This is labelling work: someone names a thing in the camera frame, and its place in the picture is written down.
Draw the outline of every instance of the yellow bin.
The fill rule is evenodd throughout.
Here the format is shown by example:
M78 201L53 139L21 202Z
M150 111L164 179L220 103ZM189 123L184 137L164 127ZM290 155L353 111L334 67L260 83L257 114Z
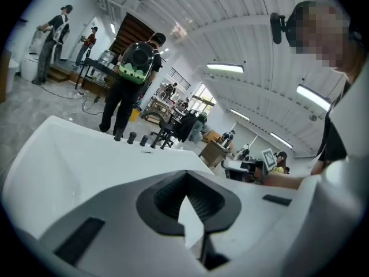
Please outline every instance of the yellow bin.
M137 117L139 116L140 114L140 111L136 110L135 108L132 110L132 114L131 114L131 117L129 117L129 121L130 122L134 122Z

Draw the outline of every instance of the black chair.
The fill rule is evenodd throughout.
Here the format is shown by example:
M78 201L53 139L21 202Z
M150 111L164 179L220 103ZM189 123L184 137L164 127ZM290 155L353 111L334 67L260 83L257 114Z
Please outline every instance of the black chair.
M172 147L173 145L173 142L171 141L171 137L174 136L176 138L178 138L178 135L176 134L176 131L175 131L175 128L178 124L178 121L175 119L173 119L172 117L169 119L168 122L166 122L163 118L163 116L161 116L159 113L157 112L146 112L146 113L143 113L141 115L141 118L145 118L146 116L149 116L149 115L153 115L155 117L158 117L159 118L159 126L160 126L160 131L158 133L156 132L151 132L150 134L153 135L153 134L156 134L156 139L155 141L151 144L151 147L153 149L155 149L156 147L156 144L159 142L159 141L164 141L163 145L160 147L161 149L164 149L164 147L166 145L168 145L170 148Z

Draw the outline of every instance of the cable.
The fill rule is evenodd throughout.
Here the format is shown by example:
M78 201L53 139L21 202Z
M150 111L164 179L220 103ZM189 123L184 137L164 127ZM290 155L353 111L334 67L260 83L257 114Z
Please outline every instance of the cable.
M62 99L83 99L84 101L83 101L83 103L82 103L82 111L83 111L84 113L86 113L86 114L89 114L89 115L99 115L99 114L103 113L103 111L98 112L98 113L90 113L90 112L88 112L88 110L90 110L90 109L92 108L92 106L93 106L95 103L97 103L97 102L99 101L100 96L96 96L96 97L95 97L95 99L94 99L94 101L93 101L93 104L90 106L90 108L85 109L85 105L86 105L86 102L87 102L87 96L86 96L86 94L84 94L83 92L81 92L80 90L78 90L78 88L76 88L76 90L77 90L77 92L82 96L81 98L67 98L67 97L65 97L65 96L61 96L61 95L58 95L58 94L56 94L56 93L53 93L53 92L51 92L51 91L47 90L45 87L42 87L41 85L38 85L38 86L39 86L40 88L42 88L43 90L47 91L48 93L51 93L52 95L55 95L55 96L59 96L59 97L60 97L60 98L62 98Z
M45 87L42 87L41 85L39 85L39 87L40 87L40 88L42 88L43 90L47 91L48 93L51 93L52 95L59 96L59 97L60 97L60 98L62 98L62 99L76 99L76 98L67 98L66 96L58 95L58 94L56 94L56 93L53 93L53 92L51 92L51 91L47 90Z

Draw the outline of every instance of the black pants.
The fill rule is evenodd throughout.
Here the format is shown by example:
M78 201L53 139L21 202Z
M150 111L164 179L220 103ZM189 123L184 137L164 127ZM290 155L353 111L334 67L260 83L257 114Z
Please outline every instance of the black pants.
M128 80L115 80L106 98L103 119L100 124L100 130L102 132L107 132L109 130L111 117L119 102L121 102L121 105L116 115L113 134L115 135L117 128L126 128L129 117L132 114L133 105L140 95L140 89L141 85L137 85Z

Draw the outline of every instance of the window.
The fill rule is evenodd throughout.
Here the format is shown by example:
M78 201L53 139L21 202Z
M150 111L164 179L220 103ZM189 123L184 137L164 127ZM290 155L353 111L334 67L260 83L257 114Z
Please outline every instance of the window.
M201 83L189 103L189 110L196 110L198 112L205 112L209 114L216 100L206 86Z

